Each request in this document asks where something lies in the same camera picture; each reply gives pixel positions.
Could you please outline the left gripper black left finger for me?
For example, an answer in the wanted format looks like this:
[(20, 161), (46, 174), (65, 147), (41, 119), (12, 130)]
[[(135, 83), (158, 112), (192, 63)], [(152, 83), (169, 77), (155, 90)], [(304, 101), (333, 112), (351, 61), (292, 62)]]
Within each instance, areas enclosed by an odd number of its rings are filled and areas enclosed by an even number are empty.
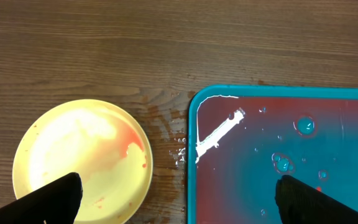
[(0, 208), (0, 223), (73, 224), (82, 196), (80, 175), (71, 172)]

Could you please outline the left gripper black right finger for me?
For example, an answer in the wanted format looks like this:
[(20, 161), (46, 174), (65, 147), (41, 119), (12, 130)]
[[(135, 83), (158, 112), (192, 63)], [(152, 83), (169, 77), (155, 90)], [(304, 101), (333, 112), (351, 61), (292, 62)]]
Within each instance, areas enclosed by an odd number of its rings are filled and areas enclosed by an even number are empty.
[(275, 203), (283, 224), (358, 224), (357, 211), (290, 175), (277, 180)]

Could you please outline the yellow-green plate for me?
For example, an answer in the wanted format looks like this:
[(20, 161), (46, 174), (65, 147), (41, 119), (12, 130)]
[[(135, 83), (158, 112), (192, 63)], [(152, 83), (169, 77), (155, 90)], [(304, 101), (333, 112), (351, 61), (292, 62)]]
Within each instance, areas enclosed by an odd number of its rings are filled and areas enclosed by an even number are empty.
[(76, 172), (83, 197), (76, 223), (125, 223), (150, 188), (152, 149), (140, 124), (101, 100), (74, 100), (38, 118), (13, 162), (16, 198)]

